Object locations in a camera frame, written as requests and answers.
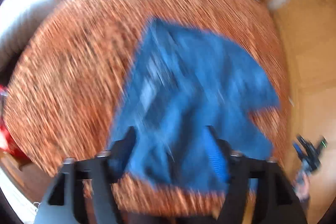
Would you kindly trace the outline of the grey striped pillow left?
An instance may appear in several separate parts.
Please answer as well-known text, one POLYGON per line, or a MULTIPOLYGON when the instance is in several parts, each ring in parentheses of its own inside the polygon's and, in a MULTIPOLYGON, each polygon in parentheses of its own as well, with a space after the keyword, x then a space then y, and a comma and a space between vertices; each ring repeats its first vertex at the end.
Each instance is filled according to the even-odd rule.
POLYGON ((1 69, 28 44, 61 0, 4 0, 1 4, 1 69))

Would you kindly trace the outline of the leopard print bedspread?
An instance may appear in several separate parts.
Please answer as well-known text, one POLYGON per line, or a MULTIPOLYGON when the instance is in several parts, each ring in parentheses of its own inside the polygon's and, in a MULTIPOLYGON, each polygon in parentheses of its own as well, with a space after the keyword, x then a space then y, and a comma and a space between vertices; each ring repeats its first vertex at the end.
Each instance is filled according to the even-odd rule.
MULTIPOLYGON (((65 0, 38 28, 9 84, 5 121, 23 152, 55 175, 67 157, 85 160, 111 145, 131 67, 152 19, 209 31, 237 43, 264 69, 279 99, 249 114, 284 159, 288 76, 282 43, 256 0, 65 0)), ((122 210, 210 214, 223 191, 152 184, 127 170, 111 187, 122 210)))

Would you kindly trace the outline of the red floral blanket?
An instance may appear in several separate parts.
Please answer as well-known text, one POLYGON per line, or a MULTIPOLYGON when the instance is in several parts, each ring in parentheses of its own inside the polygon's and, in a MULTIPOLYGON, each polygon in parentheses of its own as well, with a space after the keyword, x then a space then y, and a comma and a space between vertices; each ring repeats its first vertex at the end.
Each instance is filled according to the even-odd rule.
POLYGON ((1 151, 6 152, 18 159, 27 159, 27 156, 23 153, 23 151, 18 147, 15 143, 11 133, 7 129, 4 120, 4 104, 5 98, 7 97, 7 88, 1 85, 1 151))

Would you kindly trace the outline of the light wooden wardrobe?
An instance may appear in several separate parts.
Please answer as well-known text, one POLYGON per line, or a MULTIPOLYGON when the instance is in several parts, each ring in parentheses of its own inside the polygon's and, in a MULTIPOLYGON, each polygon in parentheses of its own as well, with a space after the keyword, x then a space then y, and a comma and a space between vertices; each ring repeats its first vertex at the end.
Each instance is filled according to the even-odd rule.
POLYGON ((317 223, 335 199, 335 0, 288 0, 273 17, 288 61, 289 137, 327 140, 310 179, 307 221, 317 223))

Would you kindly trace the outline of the blue denim pants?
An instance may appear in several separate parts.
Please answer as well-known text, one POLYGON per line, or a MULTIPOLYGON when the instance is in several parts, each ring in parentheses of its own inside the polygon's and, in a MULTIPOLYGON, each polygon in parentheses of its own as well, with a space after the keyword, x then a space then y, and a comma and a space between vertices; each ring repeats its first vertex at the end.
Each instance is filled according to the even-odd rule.
POLYGON ((227 38, 154 18, 131 67, 110 131, 137 142, 126 170, 152 184, 226 190, 228 163, 217 139, 265 160, 272 143, 249 114, 279 99, 264 69, 227 38))

